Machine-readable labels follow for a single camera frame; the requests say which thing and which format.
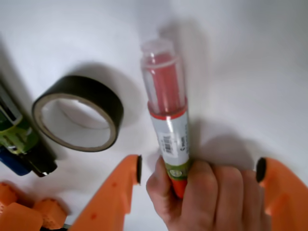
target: white table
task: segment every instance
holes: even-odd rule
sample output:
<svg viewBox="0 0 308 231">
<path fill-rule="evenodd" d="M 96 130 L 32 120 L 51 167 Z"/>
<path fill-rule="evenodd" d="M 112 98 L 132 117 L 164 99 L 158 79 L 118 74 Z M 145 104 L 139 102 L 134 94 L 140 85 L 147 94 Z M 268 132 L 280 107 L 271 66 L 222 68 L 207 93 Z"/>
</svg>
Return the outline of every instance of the white table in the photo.
<svg viewBox="0 0 308 231">
<path fill-rule="evenodd" d="M 125 108 L 110 149 L 82 153 L 45 137 L 59 157 L 55 172 L 18 177 L 0 165 L 0 180 L 33 200 L 59 199 L 70 210 L 71 224 L 126 155 L 142 154 L 141 186 L 134 188 L 125 230 L 166 230 L 145 190 L 158 144 L 139 63 L 140 42 L 160 31 L 176 38 L 184 59 L 193 153 L 242 167 L 273 156 L 308 183 L 305 2 L 0 0 L 6 49 L 0 69 L 28 114 L 40 94 L 72 72 L 108 85 Z"/>
</svg>

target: hand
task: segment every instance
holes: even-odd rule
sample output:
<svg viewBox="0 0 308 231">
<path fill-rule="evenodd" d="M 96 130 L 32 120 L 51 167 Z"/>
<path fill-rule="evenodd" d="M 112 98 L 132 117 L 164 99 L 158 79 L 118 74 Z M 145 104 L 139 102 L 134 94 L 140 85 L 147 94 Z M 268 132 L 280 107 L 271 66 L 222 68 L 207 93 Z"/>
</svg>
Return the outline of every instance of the hand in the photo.
<svg viewBox="0 0 308 231">
<path fill-rule="evenodd" d="M 254 171 L 195 161 L 181 200 L 160 157 L 146 188 L 169 231 L 270 231 Z"/>
</svg>

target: green marker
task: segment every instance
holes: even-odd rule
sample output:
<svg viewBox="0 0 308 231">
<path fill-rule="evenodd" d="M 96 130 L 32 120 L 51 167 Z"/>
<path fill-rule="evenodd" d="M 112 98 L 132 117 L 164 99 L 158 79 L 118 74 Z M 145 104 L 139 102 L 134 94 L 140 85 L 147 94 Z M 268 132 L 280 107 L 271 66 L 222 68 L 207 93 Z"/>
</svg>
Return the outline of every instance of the green marker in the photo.
<svg viewBox="0 0 308 231">
<path fill-rule="evenodd" d="M 22 158 L 39 176 L 53 172 L 57 165 L 12 99 L 0 85 L 0 144 Z"/>
</svg>

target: label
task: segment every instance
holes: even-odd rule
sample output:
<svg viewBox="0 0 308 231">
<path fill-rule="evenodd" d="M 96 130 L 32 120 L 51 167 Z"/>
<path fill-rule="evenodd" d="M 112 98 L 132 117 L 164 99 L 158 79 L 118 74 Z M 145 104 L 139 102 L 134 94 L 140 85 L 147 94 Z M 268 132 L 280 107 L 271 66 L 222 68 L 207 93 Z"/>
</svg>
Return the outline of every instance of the label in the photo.
<svg viewBox="0 0 308 231">
<path fill-rule="evenodd" d="M 0 85 L 0 144 L 13 154 L 26 154 L 38 141 L 37 133 Z"/>
<path fill-rule="evenodd" d="M 19 124 L 5 131 L 0 131 L 0 144 L 13 154 L 26 154 L 38 141 L 38 135 L 24 118 Z"/>
<path fill-rule="evenodd" d="M 21 119 L 21 113 L 5 89 L 0 85 L 0 131 L 18 124 Z"/>
<path fill-rule="evenodd" d="M 151 116 L 168 175 L 181 180 L 190 167 L 187 112 L 177 118 Z"/>
</svg>

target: blue marker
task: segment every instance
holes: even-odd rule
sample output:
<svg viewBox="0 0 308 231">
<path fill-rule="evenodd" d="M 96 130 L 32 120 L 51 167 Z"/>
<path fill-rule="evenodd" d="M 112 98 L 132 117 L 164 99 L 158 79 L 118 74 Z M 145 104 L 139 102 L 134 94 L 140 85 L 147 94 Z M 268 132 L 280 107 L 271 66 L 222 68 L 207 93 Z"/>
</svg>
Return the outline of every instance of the blue marker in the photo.
<svg viewBox="0 0 308 231">
<path fill-rule="evenodd" d="M 0 146 L 0 161 L 18 176 L 24 176 L 31 172 L 29 166 L 26 165 L 17 155 L 10 153 L 5 147 Z"/>
</svg>

